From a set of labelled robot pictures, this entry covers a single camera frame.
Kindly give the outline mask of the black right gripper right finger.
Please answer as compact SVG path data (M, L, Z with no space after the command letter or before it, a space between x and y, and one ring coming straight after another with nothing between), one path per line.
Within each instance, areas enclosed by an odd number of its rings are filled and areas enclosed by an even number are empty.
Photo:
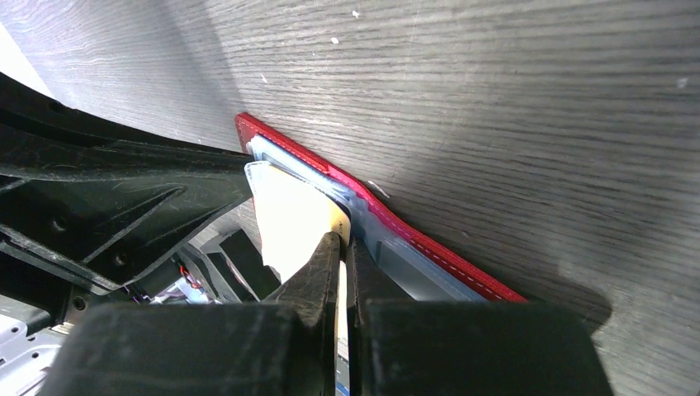
M354 240L346 258L353 395L609 395L583 324L552 305L417 301Z

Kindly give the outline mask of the red leather card holder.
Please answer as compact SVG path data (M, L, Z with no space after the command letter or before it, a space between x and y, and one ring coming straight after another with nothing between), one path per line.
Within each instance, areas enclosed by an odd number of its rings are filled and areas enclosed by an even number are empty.
M322 191L346 209L350 231L376 264L418 300L523 302L525 299L448 248L407 225L358 179L248 113L234 118L243 149Z

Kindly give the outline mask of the gold orange credit card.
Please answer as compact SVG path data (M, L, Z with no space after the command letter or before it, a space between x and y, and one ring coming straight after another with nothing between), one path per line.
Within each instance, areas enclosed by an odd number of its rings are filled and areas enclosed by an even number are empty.
M270 299L291 306L307 328L328 328L334 340L347 339L345 264L331 264L315 253L327 254L324 235L335 233L338 257L344 257L348 215L320 190L268 161L249 163L244 171L253 192L262 260L282 283Z

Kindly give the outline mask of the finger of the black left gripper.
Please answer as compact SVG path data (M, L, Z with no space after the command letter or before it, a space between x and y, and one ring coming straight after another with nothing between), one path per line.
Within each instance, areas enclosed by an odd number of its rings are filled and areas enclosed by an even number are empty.
M245 153L165 138L1 78L1 293L29 328L64 322L73 292L147 276L252 192Z

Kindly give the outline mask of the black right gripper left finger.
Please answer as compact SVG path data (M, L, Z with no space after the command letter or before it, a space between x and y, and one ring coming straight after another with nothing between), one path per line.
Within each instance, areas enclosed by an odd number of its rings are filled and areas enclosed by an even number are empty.
M341 239L264 301L103 304L72 330L43 395L332 395Z

